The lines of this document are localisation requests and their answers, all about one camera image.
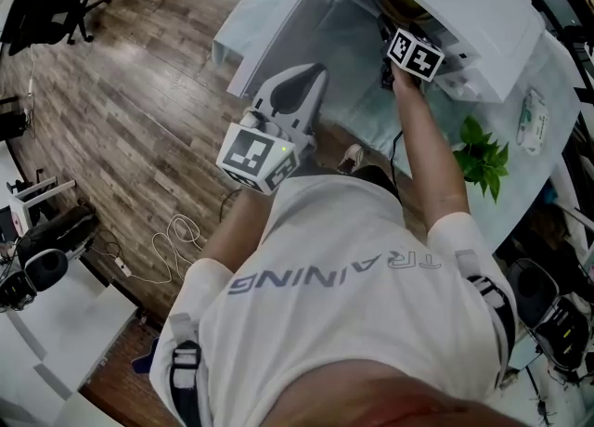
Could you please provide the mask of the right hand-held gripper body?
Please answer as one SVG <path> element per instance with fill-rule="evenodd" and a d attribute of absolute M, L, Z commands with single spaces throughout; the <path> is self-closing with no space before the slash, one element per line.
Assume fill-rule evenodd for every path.
<path fill-rule="evenodd" d="M 391 88 L 394 82 L 392 65 L 416 78 L 430 82 L 436 75 L 445 55 L 443 51 L 423 37 L 402 28 L 380 30 L 382 48 L 381 87 Z"/>

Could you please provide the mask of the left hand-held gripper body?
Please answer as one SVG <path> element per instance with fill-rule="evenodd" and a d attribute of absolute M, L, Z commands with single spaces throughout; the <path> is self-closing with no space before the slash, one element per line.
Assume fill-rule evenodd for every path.
<path fill-rule="evenodd" d="M 260 193 L 274 193 L 316 146 L 313 113 L 271 117 L 254 105 L 232 123 L 216 165 L 232 180 Z"/>

